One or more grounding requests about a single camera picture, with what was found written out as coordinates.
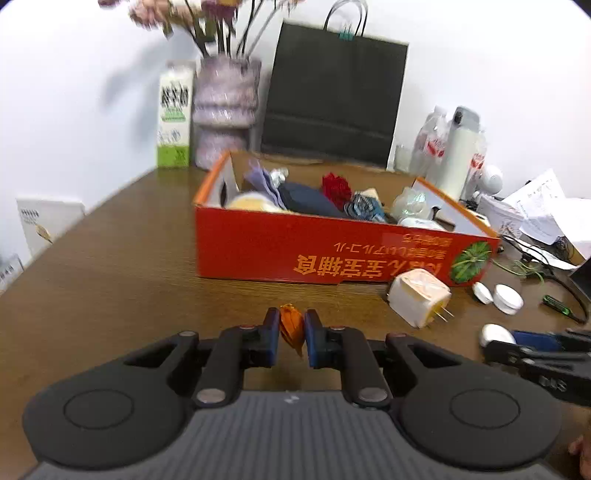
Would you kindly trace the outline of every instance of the milk carton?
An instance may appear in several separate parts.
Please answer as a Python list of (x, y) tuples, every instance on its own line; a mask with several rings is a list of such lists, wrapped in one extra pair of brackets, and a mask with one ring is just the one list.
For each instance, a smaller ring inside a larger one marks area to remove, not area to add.
[(158, 166), (188, 167), (195, 62), (169, 63), (160, 77)]

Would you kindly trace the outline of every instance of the person's hand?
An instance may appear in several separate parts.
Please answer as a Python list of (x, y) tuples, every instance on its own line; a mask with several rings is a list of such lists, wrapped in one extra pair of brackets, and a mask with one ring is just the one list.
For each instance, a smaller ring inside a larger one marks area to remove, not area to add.
[(591, 480), (591, 432), (581, 435), (569, 445), (569, 453), (579, 456), (579, 471), (585, 480)]

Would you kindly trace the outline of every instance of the orange cardboard box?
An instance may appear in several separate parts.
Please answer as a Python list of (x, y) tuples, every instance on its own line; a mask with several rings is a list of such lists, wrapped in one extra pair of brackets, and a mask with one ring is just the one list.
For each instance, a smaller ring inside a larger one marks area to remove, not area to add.
[[(320, 188), (332, 172), (353, 191), (376, 188), (386, 210), (406, 186), (425, 193), (453, 231), (314, 215), (223, 208), (240, 191), (249, 160), (287, 167), (289, 181)], [(496, 233), (423, 179), (349, 163), (299, 160), (245, 151), (226, 153), (195, 199), (197, 271), (202, 277), (337, 284), (389, 281), (425, 268), (448, 286), (478, 281), (500, 240)]]

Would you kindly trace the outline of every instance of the brown wooden tabletop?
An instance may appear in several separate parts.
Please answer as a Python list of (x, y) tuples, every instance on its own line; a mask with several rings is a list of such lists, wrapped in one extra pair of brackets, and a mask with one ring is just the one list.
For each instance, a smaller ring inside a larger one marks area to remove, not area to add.
[[(505, 283), (521, 292), (525, 306), (517, 315), (483, 306), (465, 289), (455, 288), (448, 306), (454, 320), (423, 330), (410, 328), (389, 308), (384, 284), (314, 286), (199, 278), (191, 200), (203, 178), (196, 169), (147, 174), (82, 220), (0, 297), (1, 479), (15, 479), (35, 464), (21, 415), (42, 388), (180, 330), (197, 330), (208, 338), (229, 326), (259, 323), (270, 306), (315, 308), (325, 325), (354, 326), (368, 338), (408, 332), (472, 359), (480, 359), (477, 337), (485, 323), (539, 332), (576, 327), (540, 306), (542, 296), (551, 294), (578, 312), (560, 286), (521, 281), (493, 265), (483, 282), (489, 288)], [(253, 369), (245, 375), (246, 388), (339, 385), (337, 372), (311, 370), (284, 342), (273, 369)], [(583, 430), (588, 411), (563, 405), (563, 431), (548, 461), (567, 477), (578, 478), (566, 444)]]

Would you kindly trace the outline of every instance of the vase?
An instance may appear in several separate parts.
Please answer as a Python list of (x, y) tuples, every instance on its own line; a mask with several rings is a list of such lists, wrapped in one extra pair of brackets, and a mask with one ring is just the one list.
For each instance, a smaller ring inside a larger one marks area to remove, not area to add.
[(225, 150), (246, 149), (256, 122), (260, 60), (206, 57), (195, 85), (195, 165), (211, 169)]

